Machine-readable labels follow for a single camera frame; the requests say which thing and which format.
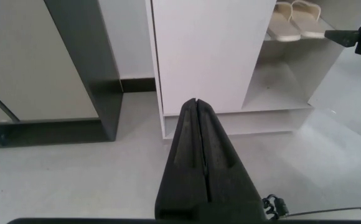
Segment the white shelf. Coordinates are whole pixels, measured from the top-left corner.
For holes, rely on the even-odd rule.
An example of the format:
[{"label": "white shelf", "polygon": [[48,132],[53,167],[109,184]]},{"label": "white shelf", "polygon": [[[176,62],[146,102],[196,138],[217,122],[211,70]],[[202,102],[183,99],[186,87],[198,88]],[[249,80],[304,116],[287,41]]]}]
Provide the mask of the white shelf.
[{"label": "white shelf", "polygon": [[[324,21],[322,18],[319,18],[318,23],[324,28],[324,30],[334,30],[334,28],[332,26],[330,26],[326,21]],[[301,36],[301,39],[311,39],[309,37],[303,37]],[[265,38],[263,39],[264,41],[276,41],[274,38],[272,38],[268,33],[265,34]]]},{"label": "white shelf", "polygon": [[304,93],[284,62],[257,63],[244,105],[245,111],[310,108]]},{"label": "white shelf", "polygon": [[[312,108],[299,110],[280,110],[264,112],[217,114],[228,135],[276,133],[295,131],[311,113]],[[165,117],[166,135],[174,137],[178,116]]]}]

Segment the slipper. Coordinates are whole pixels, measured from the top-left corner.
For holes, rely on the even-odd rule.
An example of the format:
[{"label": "slipper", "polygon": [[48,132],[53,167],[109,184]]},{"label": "slipper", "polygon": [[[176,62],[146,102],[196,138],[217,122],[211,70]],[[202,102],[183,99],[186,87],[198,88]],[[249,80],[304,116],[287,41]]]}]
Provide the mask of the slipper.
[{"label": "slipper", "polygon": [[302,36],[324,38],[325,30],[317,22],[321,13],[320,6],[303,0],[295,0],[291,6],[293,8],[291,23]]},{"label": "slipper", "polygon": [[299,31],[290,24],[293,8],[288,2],[277,2],[268,26],[268,34],[282,42],[296,41],[301,38]]}]

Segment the white cabinet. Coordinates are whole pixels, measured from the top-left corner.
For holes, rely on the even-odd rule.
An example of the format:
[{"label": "white cabinet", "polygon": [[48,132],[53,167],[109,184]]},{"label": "white cabinet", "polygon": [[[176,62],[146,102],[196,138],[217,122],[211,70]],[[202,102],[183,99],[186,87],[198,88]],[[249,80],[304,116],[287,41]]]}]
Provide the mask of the white cabinet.
[{"label": "white cabinet", "polygon": [[[361,25],[360,0],[312,2],[325,30]],[[344,48],[327,39],[275,41],[266,34],[274,4],[146,1],[163,138],[173,137],[190,98],[211,104],[228,134],[294,131],[320,104],[312,96],[346,62]]]},{"label": "white cabinet", "polygon": [[275,0],[153,1],[164,114],[196,97],[240,110]]}]

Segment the white wall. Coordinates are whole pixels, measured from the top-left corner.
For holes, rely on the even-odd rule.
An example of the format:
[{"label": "white wall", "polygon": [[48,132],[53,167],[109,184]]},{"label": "white wall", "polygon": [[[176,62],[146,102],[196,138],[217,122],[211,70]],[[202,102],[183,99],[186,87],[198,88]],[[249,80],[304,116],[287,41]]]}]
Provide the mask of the white wall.
[{"label": "white wall", "polygon": [[309,102],[361,135],[361,55],[354,47],[344,49]]},{"label": "white wall", "polygon": [[120,78],[154,78],[144,0],[99,3]]}]

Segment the tile floor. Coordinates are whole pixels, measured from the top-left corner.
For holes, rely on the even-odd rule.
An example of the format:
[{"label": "tile floor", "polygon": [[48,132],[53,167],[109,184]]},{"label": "tile floor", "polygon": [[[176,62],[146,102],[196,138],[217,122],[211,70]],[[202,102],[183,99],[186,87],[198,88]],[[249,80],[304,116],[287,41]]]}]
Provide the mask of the tile floor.
[{"label": "tile floor", "polygon": [[[361,206],[361,137],[323,114],[295,133],[231,140],[261,196],[291,213]],[[124,95],[116,142],[0,149],[0,223],[153,218],[170,146],[152,92]]]}]

